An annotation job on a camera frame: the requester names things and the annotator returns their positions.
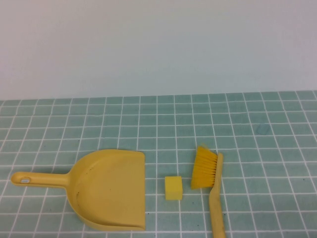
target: brush bristles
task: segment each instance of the brush bristles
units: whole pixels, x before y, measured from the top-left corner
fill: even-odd
[[[213,187],[218,156],[209,149],[199,146],[197,148],[191,189]]]

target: brush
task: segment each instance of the brush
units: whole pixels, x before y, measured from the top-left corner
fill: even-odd
[[[225,238],[222,210],[220,203],[220,186],[223,154],[211,152],[208,148],[197,148],[191,189],[212,187],[209,194],[209,209],[213,238]]]

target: dustpan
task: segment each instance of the dustpan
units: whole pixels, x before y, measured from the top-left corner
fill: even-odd
[[[67,174],[16,172],[17,186],[62,187],[89,227],[101,231],[145,229],[145,156],[100,150],[80,159]]]

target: hanging hole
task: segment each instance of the hanging hole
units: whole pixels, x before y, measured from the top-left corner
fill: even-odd
[[[29,183],[30,182],[30,179],[29,178],[22,178],[20,180],[21,183]]]

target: yellow cube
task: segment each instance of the yellow cube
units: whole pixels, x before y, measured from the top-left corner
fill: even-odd
[[[165,177],[165,199],[182,200],[183,185],[181,176]]]

